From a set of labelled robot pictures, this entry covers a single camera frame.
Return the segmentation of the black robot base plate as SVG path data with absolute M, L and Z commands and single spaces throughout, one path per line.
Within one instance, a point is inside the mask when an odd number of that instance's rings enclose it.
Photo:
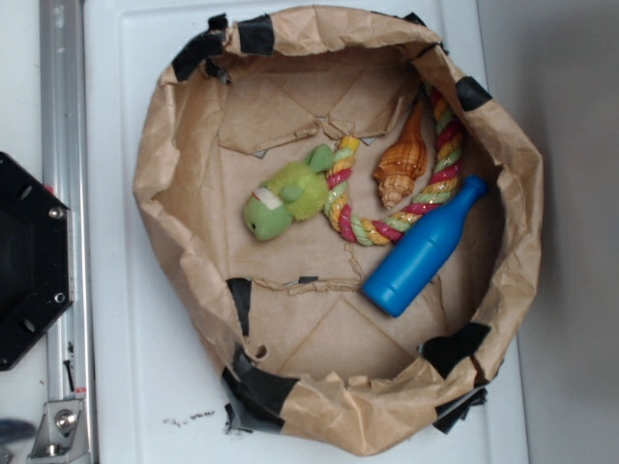
M 14 368 L 73 302 L 71 210 L 1 154 L 1 369 Z

